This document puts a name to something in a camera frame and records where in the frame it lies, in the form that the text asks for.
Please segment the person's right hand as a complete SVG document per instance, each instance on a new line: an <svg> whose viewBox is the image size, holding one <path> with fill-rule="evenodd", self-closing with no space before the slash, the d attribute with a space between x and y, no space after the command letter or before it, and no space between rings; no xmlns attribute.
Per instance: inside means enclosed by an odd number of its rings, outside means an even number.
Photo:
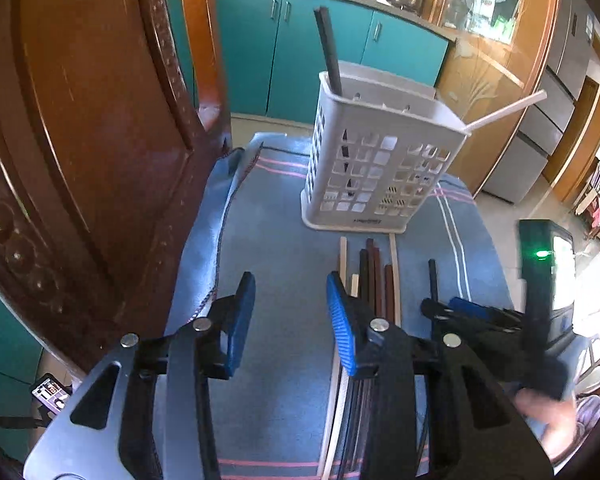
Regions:
<svg viewBox="0 0 600 480"><path fill-rule="evenodd" d="M550 460L564 454L577 437L577 405L574 396L556 401L530 389L520 389L514 403L522 415L545 426L541 445Z"/></svg>

